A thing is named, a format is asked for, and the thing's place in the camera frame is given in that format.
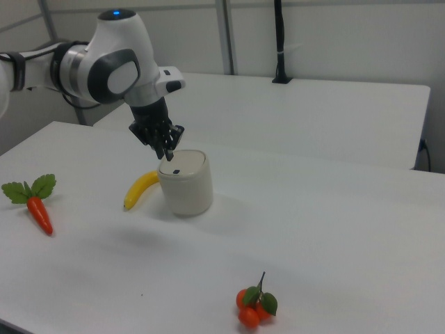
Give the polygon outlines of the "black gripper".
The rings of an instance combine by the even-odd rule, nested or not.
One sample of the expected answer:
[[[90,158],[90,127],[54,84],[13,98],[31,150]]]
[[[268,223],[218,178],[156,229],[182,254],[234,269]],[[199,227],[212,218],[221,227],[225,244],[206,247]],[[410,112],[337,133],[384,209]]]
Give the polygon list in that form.
[[[159,160],[165,155],[166,160],[171,161],[185,129],[172,124],[165,98],[147,106],[130,106],[130,109],[134,117],[130,131],[144,145],[149,145]]]

